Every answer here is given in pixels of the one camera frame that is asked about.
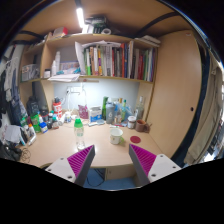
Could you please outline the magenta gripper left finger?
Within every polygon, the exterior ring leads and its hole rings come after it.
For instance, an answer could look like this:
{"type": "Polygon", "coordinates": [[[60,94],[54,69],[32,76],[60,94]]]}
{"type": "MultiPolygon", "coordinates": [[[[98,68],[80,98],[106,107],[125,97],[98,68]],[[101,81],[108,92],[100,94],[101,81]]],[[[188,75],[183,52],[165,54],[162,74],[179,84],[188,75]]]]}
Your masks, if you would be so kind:
{"type": "Polygon", "coordinates": [[[95,147],[91,145],[68,158],[57,159],[46,168],[46,171],[83,186],[94,157],[95,147]]]}

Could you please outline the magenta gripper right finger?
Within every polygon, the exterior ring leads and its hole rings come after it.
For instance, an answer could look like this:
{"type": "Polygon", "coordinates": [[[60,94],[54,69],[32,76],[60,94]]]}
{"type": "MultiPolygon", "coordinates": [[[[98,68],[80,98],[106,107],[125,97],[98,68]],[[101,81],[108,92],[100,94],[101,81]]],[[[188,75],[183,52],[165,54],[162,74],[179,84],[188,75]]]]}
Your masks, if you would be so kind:
{"type": "Polygon", "coordinates": [[[165,154],[155,155],[133,144],[129,145],[129,155],[142,186],[180,170],[180,167],[165,154]]]}

